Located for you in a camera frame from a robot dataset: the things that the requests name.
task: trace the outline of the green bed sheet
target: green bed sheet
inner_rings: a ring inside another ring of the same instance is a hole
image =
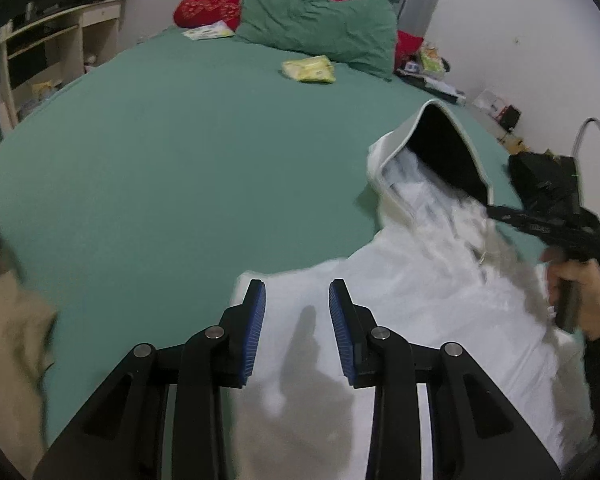
[[[180,344],[217,322],[240,273],[368,243],[367,147],[430,97],[342,64],[335,84],[300,84],[280,73],[300,54],[180,32],[81,77],[0,145],[0,233],[26,286],[59,309],[50,443],[133,345]],[[506,152],[452,109],[496,201],[519,205]]]

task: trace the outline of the desk drawer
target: desk drawer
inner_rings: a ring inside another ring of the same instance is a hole
[[[82,26],[88,27],[94,23],[106,22],[120,17],[120,4],[103,4],[87,9],[82,14]]]

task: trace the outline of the package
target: package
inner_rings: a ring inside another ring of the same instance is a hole
[[[418,51],[418,59],[422,74],[434,79],[442,79],[446,73],[445,64],[438,55],[437,48],[431,43],[425,43]]]
[[[282,63],[282,72],[304,83],[333,83],[336,81],[333,63],[326,56],[294,59]]]
[[[203,25],[202,27],[185,30],[182,35],[190,40],[212,40],[213,38],[228,38],[234,36],[234,32],[228,25],[220,20],[211,25]]]
[[[54,84],[51,81],[33,83],[33,85],[31,85],[31,93],[36,101],[43,101],[55,94],[56,91],[57,90],[54,88]]]

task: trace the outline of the metal screw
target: metal screw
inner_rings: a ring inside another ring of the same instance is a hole
[[[458,357],[462,353],[462,347],[458,343],[447,343],[445,352],[451,357]]]
[[[391,335],[391,331],[384,326],[376,326],[371,329],[371,335],[375,339],[388,339]]]
[[[146,343],[142,343],[134,347],[134,355],[136,357],[147,357],[150,353],[151,347]]]
[[[205,335],[209,339],[220,339],[224,335],[224,328],[218,325],[210,326],[205,330]]]

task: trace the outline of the desk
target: desk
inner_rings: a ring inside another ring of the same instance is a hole
[[[96,56],[95,65],[118,53],[118,28],[124,0],[103,0],[63,9],[13,30],[11,22],[0,28],[0,92],[11,124],[33,97],[32,86],[51,81],[67,85],[84,74],[85,55]],[[26,35],[33,39],[26,40]],[[16,88],[11,86],[10,61],[44,44],[47,67]]]

